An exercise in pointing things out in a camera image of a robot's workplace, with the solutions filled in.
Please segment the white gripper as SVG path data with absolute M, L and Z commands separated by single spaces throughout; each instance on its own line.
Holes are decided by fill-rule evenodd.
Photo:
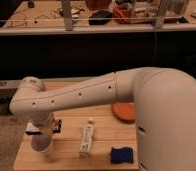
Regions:
M 39 113 L 31 117 L 31 121 L 35 127 L 37 127 L 43 135 L 51 136 L 54 126 L 54 114 L 53 113 Z

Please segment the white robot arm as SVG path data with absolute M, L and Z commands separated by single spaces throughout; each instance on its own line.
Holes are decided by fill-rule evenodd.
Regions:
M 196 171 L 196 79 L 181 70 L 129 69 L 50 91 L 26 77 L 10 111 L 47 127 L 54 111 L 115 102 L 135 104 L 139 171 Z

